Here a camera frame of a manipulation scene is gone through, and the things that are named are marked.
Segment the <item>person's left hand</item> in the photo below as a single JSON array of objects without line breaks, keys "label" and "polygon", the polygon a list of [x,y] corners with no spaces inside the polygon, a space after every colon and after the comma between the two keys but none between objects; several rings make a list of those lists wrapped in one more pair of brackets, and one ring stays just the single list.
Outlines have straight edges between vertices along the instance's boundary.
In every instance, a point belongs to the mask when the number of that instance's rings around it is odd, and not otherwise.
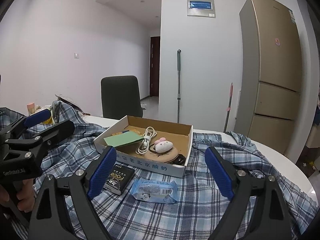
[{"label": "person's left hand", "polygon": [[[10,197],[2,185],[0,186],[0,191],[1,205],[4,206],[4,204],[7,204]],[[23,186],[21,188],[21,191],[17,194],[17,199],[19,200],[17,207],[20,211],[28,213],[33,210],[35,204],[33,179],[26,179],[23,181]]]}]

